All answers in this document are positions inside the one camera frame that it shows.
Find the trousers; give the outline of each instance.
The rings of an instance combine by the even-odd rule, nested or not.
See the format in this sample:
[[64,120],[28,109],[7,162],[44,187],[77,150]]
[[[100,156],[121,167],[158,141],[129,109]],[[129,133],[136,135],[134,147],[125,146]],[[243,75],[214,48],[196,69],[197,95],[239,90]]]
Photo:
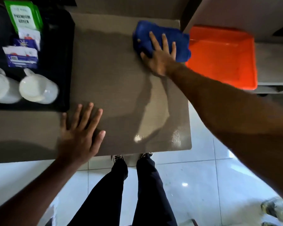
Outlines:
[[[155,162],[146,155],[137,161],[136,169],[139,181],[138,201],[132,226],[177,226]],[[68,226],[119,226],[124,180],[127,177],[128,167],[125,161],[117,160],[111,172],[92,189]]]

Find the cleaning cloth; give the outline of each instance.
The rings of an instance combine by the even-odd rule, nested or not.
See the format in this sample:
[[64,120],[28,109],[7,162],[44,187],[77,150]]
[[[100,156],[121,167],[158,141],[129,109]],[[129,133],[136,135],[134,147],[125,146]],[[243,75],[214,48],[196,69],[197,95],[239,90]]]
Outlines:
[[189,34],[184,34],[179,29],[161,27],[146,20],[139,21],[133,33],[133,47],[138,54],[144,52],[148,57],[152,57],[154,47],[149,37],[150,31],[153,32],[161,47],[161,36],[163,33],[166,34],[170,52],[172,51],[172,42],[176,42],[177,62],[186,62],[189,60],[191,57],[191,51],[189,50]]

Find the white mug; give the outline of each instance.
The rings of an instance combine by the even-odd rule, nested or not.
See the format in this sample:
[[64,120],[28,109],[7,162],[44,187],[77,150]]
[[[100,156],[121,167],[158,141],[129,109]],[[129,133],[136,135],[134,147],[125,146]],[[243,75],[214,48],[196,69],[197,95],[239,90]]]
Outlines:
[[26,77],[22,79],[19,86],[22,97],[40,104],[50,104],[56,100],[59,94],[57,84],[42,75],[35,74],[28,68],[25,68],[24,72]]
[[0,68],[0,103],[13,104],[21,100],[19,82],[5,75]]

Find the orange plastic bin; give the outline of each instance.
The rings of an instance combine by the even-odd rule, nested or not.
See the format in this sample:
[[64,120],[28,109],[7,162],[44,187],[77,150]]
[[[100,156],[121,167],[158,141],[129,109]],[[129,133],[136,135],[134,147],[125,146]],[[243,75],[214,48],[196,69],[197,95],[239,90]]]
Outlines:
[[194,26],[189,49],[192,56],[186,66],[193,71],[240,89],[257,88],[254,38],[250,34]]

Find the green tea packet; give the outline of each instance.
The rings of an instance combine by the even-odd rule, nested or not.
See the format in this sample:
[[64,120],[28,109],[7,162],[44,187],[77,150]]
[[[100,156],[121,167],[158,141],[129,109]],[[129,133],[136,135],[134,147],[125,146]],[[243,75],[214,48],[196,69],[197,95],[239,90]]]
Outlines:
[[4,1],[11,22],[18,33],[18,28],[41,31],[43,22],[39,9],[31,1]]

